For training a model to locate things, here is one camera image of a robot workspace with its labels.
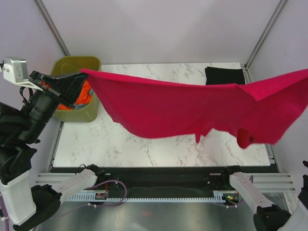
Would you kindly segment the magenta red t shirt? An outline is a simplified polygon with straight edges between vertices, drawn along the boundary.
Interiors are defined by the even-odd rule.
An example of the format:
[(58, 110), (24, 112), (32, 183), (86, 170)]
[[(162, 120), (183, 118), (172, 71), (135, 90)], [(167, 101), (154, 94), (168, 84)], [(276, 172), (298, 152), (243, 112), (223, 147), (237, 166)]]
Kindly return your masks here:
[(215, 129), (241, 148), (275, 144), (308, 105), (308, 72), (299, 70), (246, 85), (189, 85), (83, 69), (108, 115), (147, 139)]

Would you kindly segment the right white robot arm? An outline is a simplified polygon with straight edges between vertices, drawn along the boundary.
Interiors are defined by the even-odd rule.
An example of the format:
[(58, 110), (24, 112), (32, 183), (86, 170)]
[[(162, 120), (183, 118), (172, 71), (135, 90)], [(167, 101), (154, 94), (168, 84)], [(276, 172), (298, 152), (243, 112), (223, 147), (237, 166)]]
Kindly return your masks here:
[(257, 231), (306, 231), (308, 229), (308, 176), (303, 175), (303, 187), (293, 214), (282, 210), (267, 199), (239, 166), (227, 168), (220, 177), (221, 186), (234, 188), (250, 207)]

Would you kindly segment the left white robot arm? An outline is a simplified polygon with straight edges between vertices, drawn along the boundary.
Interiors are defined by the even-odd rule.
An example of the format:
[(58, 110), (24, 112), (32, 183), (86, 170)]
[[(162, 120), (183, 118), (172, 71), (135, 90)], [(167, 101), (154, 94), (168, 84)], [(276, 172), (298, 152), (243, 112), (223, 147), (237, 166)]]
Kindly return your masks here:
[(61, 204), (81, 190), (105, 185), (103, 171), (96, 165), (54, 185), (29, 184), (31, 158), (39, 135), (63, 104), (73, 106), (87, 74), (48, 76), (32, 72), (26, 88), (29, 97), (18, 110), (0, 105), (0, 206), (16, 231), (29, 231), (51, 218)]

